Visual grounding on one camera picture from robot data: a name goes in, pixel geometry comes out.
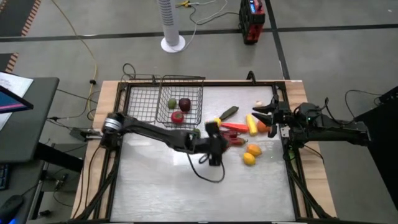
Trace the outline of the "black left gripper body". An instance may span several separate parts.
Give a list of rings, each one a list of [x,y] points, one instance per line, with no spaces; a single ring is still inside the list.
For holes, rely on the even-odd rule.
[[[207,138],[198,138],[198,152],[203,153],[198,163],[203,164],[206,161],[210,166],[221,165],[221,143],[220,143],[220,130],[217,122],[212,121],[205,124],[205,131],[209,134]]]

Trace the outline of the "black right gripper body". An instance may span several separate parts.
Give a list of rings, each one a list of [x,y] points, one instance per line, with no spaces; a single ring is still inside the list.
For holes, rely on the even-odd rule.
[[[269,137],[274,137],[277,134],[277,124],[286,124],[288,119],[286,116],[291,115],[289,103],[280,101],[278,95],[274,95],[269,105],[271,107],[271,130]]]

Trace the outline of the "yellow corn cob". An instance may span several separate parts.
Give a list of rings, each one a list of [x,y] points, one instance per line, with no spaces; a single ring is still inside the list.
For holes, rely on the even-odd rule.
[[[251,114],[248,114],[246,116],[246,124],[248,126],[248,131],[251,136],[255,136],[258,134],[256,122]]]

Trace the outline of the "dark green cucumber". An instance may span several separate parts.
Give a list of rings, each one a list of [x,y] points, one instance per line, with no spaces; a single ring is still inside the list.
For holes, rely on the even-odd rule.
[[[229,109],[227,109],[225,112],[223,112],[223,114],[219,117],[219,119],[221,121],[226,120],[227,118],[229,118],[230,116],[234,115],[237,111],[238,111],[238,107],[237,106],[232,106]]]

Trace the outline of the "red tomato green stem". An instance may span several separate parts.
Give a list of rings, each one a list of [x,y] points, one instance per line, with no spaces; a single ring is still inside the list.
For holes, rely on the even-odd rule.
[[[181,111],[175,111],[171,114],[170,119],[173,124],[182,124],[184,121],[184,113]]]

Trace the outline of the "dark red apple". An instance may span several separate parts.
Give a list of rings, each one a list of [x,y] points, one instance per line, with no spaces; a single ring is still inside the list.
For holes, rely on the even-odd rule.
[[[189,98],[181,98],[178,101],[178,106],[181,111],[189,112],[191,110],[191,100]]]

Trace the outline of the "red black tool box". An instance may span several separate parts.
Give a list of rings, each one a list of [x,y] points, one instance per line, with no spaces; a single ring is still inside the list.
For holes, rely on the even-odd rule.
[[[241,0],[239,8],[239,29],[243,42],[252,45],[258,42],[266,20],[261,0]]]

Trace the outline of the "large black box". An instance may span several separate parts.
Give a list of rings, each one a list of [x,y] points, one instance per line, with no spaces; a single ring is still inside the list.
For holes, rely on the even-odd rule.
[[[369,129],[368,150],[398,210],[398,86],[377,98],[379,105],[357,117]]]

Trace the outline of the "white tower fan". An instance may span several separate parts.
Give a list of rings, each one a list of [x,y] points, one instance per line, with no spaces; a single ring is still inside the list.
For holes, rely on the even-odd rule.
[[[175,0],[157,0],[164,37],[161,47],[168,53],[178,53],[185,47],[185,39],[179,34]]]

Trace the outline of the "grey power adapter box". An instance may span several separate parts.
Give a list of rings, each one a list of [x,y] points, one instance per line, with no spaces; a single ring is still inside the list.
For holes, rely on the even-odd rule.
[[[103,134],[99,129],[72,128],[69,135],[80,141],[87,142],[89,140],[101,139]]]

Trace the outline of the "dark grey desk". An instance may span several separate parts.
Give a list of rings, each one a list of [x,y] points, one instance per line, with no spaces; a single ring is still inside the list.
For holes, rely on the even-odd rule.
[[[58,78],[34,78],[24,95],[34,108],[13,113],[0,130],[0,164],[11,165],[0,206],[13,195],[23,199],[12,224],[26,222],[45,161],[77,172],[83,167],[81,159],[39,142],[58,84]]]

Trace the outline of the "tablet with blue screen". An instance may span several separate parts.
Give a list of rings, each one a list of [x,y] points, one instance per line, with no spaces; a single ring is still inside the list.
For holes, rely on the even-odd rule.
[[[33,104],[0,85],[0,114],[32,110]]]

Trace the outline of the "white paper sheet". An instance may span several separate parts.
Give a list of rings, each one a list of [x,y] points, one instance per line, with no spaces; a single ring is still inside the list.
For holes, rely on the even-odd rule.
[[[32,83],[33,79],[19,77],[11,73],[0,72],[0,85],[21,98],[24,97]],[[12,113],[0,114],[0,130],[5,126],[11,115]]]

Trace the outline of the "black computer mouse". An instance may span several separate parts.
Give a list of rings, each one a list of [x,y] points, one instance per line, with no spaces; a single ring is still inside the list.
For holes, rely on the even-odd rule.
[[[0,224],[8,224],[13,221],[23,203],[24,198],[21,195],[13,195],[9,197],[0,206]]]

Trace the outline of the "black keyboard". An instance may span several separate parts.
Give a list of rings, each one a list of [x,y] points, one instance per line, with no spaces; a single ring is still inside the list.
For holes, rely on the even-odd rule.
[[[9,184],[10,165],[0,164],[0,190],[6,190]]]

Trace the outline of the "black mat orange striped edge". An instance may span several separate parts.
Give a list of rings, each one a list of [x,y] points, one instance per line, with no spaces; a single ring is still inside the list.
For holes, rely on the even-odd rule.
[[[27,36],[42,0],[0,0],[0,37]]]
[[[0,72],[12,73],[18,57],[18,53],[0,54]]]

